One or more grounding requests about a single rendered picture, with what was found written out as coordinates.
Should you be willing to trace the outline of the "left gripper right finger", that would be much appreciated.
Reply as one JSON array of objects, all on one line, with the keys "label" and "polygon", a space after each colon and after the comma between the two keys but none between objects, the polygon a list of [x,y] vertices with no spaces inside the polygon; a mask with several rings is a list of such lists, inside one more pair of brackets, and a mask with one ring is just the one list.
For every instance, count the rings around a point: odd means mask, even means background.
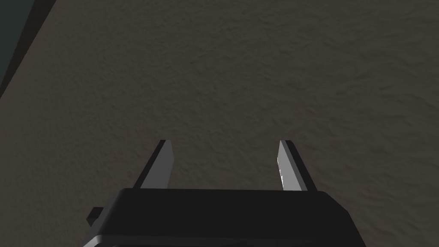
[{"label": "left gripper right finger", "polygon": [[315,183],[291,140],[280,140],[277,164],[283,190],[317,191]]}]

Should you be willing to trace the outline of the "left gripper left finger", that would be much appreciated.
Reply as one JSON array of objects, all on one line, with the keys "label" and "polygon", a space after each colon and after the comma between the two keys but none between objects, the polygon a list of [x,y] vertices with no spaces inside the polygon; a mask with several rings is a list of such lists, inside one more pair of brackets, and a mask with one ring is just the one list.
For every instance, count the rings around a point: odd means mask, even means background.
[{"label": "left gripper left finger", "polygon": [[133,188],[166,189],[174,164],[171,140],[160,140]]}]

